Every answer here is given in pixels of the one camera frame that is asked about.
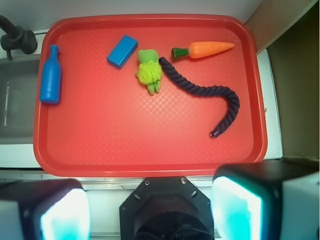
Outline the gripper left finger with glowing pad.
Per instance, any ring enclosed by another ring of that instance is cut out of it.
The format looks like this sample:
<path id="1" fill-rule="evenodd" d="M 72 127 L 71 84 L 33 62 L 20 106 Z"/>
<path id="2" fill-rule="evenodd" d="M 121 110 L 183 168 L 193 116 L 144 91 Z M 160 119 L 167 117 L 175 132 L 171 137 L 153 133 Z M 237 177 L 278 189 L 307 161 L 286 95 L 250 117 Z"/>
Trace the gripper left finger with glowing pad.
<path id="1" fill-rule="evenodd" d="M 88 240 L 91 207 L 75 179 L 0 184 L 2 240 Z"/>

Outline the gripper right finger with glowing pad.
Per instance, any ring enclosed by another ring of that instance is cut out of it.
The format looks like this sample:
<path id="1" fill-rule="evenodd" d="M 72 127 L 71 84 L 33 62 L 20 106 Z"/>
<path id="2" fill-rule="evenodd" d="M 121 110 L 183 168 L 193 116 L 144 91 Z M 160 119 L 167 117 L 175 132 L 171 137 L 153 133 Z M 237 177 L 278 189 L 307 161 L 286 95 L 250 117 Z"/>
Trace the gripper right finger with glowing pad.
<path id="1" fill-rule="evenodd" d="M 317 240 L 320 164 L 305 159 L 220 166 L 210 192 L 224 240 Z"/>

